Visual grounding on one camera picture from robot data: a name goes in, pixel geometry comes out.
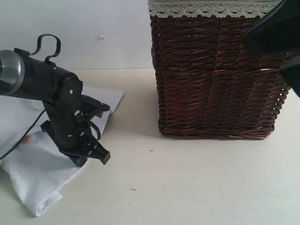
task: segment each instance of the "folded cloth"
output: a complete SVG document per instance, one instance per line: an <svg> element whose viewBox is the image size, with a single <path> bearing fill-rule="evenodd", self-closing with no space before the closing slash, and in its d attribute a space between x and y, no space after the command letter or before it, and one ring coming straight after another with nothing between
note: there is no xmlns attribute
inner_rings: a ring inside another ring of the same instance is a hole
<svg viewBox="0 0 300 225"><path fill-rule="evenodd" d="M122 91L84 87L83 94L108 104L112 114L123 97ZM0 156L7 152L32 125L44 109L40 101L0 97ZM109 113L92 121L102 133ZM26 143L21 143L8 154L0 166L9 174L21 202L36 216L62 198L59 191L80 170L48 136L40 125L47 120L46 113L29 133Z"/></svg>

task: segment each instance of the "black cable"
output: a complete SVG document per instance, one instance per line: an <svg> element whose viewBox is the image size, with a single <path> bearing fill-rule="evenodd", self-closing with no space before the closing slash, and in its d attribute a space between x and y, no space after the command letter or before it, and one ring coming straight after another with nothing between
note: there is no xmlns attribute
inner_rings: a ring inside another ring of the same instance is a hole
<svg viewBox="0 0 300 225"><path fill-rule="evenodd" d="M41 118L41 116L44 114L45 109L39 114L39 116L37 117L36 121L34 121L34 123L30 126L30 128L25 132L25 134L21 137L21 139L13 145L13 147L7 152L5 153L3 156L0 157L0 160L4 159L9 153L11 153L13 150L16 149L16 147L18 147L18 145L21 143L21 141L24 139L24 137L31 131L31 129L36 125L36 123L38 122L38 120Z"/></svg>

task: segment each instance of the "lace trim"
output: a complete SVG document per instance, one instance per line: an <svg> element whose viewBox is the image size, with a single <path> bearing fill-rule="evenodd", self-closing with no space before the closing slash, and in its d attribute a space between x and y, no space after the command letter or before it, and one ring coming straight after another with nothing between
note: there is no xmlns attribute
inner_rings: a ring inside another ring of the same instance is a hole
<svg viewBox="0 0 300 225"><path fill-rule="evenodd" d="M173 17L263 17L272 10L278 2L244 2L244 1L187 1L187 2L164 2L148 1L151 16L167 18Z"/></svg>

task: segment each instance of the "white table surface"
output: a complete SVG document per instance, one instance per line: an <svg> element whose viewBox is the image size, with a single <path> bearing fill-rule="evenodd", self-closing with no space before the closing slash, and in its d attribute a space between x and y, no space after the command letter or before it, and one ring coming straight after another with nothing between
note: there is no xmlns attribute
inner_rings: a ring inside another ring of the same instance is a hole
<svg viewBox="0 0 300 225"><path fill-rule="evenodd" d="M88 86L124 90L90 160L41 217L0 172L0 225L298 225L300 99L291 93L264 141L173 140L158 132L154 72L77 70Z"/></svg>

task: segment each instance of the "brown wicker basket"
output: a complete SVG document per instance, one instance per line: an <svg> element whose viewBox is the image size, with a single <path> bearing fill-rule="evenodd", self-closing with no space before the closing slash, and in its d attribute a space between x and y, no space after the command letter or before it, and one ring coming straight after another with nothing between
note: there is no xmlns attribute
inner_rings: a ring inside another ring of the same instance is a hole
<svg viewBox="0 0 300 225"><path fill-rule="evenodd" d="M151 16L159 129L184 138L263 139L289 87L292 54L253 56L242 44L257 18Z"/></svg>

